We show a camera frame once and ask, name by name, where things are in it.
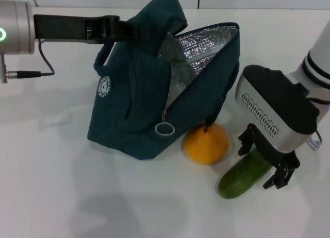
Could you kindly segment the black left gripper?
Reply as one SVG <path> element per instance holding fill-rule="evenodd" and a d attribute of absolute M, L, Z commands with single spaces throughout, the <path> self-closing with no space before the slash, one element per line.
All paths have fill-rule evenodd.
<path fill-rule="evenodd" d="M 84 42 L 103 44 L 115 37 L 118 41 L 151 41 L 153 28 L 148 20 L 122 21 L 119 16 L 98 17 L 34 15 L 35 35 L 38 40 L 59 42 Z"/>

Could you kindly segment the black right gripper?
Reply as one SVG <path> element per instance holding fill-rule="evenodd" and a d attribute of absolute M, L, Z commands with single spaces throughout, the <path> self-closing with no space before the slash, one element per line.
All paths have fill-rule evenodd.
<path fill-rule="evenodd" d="M 262 185 L 265 190 L 273 186 L 277 189 L 286 186 L 294 171 L 300 167 L 300 161 L 295 151 L 279 152 L 263 135 L 258 134 L 256 126 L 252 123 L 248 124 L 247 129 L 238 137 L 238 140 L 241 142 L 238 155 L 248 154 L 255 144 L 263 157 L 276 167 L 275 173 Z"/>

